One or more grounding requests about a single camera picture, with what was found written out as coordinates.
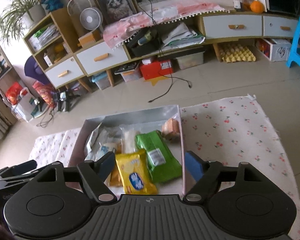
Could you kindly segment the white blue snack packet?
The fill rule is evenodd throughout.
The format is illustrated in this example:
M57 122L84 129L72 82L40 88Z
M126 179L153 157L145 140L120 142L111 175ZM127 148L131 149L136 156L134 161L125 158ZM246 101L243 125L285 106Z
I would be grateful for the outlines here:
M113 152L117 154L117 153L121 153L121 150L122 150L121 143L106 142L105 144L101 145L101 147L97 151L96 160L101 159L108 152Z

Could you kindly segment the silver long snack packet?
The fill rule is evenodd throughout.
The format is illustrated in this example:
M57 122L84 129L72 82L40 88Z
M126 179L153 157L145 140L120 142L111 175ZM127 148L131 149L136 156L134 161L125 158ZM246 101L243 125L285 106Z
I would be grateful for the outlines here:
M85 160L96 160L96 154L101 145L106 142L121 143L122 131L119 127L106 127L100 123L89 135L84 147Z

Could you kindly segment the yellow snack packet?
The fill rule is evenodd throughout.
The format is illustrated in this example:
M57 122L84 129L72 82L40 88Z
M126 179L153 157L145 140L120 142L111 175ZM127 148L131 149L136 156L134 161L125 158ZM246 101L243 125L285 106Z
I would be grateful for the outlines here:
M116 164L125 194L157 194L147 168L147 154L144 149L134 153L116 155Z

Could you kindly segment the green snack packet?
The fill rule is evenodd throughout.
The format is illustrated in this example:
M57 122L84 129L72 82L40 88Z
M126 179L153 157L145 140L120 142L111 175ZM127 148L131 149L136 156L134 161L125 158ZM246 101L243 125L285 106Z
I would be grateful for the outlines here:
M147 154L147 167L153 183L160 184L182 176L182 165L172 154L158 130L138 134L135 137L138 149Z

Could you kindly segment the brown biscuit packet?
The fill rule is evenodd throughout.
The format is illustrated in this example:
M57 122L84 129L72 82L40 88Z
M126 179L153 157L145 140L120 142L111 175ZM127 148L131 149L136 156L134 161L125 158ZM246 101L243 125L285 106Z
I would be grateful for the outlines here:
M174 118L168 119L161 128L162 136L169 141L180 138L179 122Z

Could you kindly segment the cherry print pink cloth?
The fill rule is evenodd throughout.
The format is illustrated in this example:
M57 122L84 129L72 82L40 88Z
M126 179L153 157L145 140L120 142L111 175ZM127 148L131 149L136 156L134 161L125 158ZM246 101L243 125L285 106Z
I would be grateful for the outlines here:
M133 120L119 114L119 121L108 116L88 119L81 128L38 137L30 159L43 167L54 161L74 166L85 158L85 145L98 125L117 129L119 140L126 142L125 132L148 133L161 130L173 118L179 122L182 137L169 142L173 155L191 150L207 161L236 166L251 163L282 191L290 196L297 208L296 219L289 232L300 239L300 196L291 164L279 135L260 104L251 96L237 96L200 105L178 108L175 105L133 112Z

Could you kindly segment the pink cardboard box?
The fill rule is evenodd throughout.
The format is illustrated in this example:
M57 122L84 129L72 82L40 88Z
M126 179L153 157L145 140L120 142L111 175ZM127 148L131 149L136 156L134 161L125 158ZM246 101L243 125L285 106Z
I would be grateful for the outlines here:
M153 183L153 181L152 183L157 187L158 194L179 194L180 196L182 196L185 193L184 145L181 129L180 109L177 105L108 115L85 120L84 125L78 134L78 138L76 140L74 150L69 161L69 166L75 167L79 163L85 161L84 147L86 140L89 137L90 133L100 123L102 123L106 127L119 127L121 129L121 154L123 154L139 151L140 149L137 148L135 143L136 135L149 133L156 130L161 132L162 125L170 118L174 118L179 122L180 138L178 138L177 140L169 141L166 140L163 136L162 137L174 157L182 165L183 173L181 177L165 183L155 184ZM117 168L116 159L115 167L106 179L105 184L117 197L125 193L119 170Z

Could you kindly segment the black tripod device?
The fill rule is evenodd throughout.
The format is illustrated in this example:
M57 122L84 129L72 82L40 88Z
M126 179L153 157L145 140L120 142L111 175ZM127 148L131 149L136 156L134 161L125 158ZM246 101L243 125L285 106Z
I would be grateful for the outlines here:
M53 95L54 101L56 102L58 112L69 112L71 102L79 98L80 95L76 95L69 90L63 92L57 92Z

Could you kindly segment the clear storage bin blue lid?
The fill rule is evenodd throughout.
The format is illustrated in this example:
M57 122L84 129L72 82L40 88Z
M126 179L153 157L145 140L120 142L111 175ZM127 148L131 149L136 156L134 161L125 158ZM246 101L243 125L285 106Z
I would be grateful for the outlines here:
M91 81L95 83L100 90L104 90L111 86L107 72L93 75Z

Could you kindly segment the red patterned bag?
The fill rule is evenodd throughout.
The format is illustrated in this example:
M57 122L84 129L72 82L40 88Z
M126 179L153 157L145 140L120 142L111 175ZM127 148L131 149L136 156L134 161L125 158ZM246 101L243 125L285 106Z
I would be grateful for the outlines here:
M35 81L32 85L32 87L36 90L36 92L39 94L39 96L44 100L44 102L50 107L55 108L56 103L53 99L53 94L55 93L55 88L52 84L46 84L39 81Z

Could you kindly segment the clear storage bin right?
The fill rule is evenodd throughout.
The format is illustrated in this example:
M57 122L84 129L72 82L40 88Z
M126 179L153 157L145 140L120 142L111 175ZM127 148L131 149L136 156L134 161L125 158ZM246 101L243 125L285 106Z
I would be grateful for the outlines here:
M192 68L204 63L204 53L199 52L199 53L177 57L176 61L181 70Z

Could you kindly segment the red cardboard box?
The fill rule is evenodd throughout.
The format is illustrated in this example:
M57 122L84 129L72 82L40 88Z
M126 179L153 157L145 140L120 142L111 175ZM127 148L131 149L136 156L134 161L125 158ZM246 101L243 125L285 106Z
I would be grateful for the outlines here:
M173 74L173 66L170 60L153 61L150 64L141 64L140 70L145 80Z

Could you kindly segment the yellow egg tray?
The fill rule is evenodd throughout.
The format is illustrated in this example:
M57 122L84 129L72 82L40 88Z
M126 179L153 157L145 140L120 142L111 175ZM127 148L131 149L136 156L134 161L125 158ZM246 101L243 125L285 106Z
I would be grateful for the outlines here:
M255 62L256 56L248 48L238 43L226 43L219 46L221 60L225 63Z

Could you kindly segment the orange fruit lower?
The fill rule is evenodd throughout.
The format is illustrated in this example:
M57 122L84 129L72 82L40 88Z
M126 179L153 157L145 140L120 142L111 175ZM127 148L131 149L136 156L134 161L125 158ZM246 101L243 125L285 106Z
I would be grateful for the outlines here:
M254 0L250 3L250 10L256 14L261 14L264 12L264 5L257 0Z

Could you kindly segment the potted green plant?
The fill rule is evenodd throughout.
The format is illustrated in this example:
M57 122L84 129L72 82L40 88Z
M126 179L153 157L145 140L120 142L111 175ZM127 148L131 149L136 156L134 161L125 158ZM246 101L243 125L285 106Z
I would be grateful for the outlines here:
M23 35L23 16L28 14L30 20L34 17L30 9L40 5L39 0L10 0L10 4L0 15L0 37L7 44L11 40L19 40Z

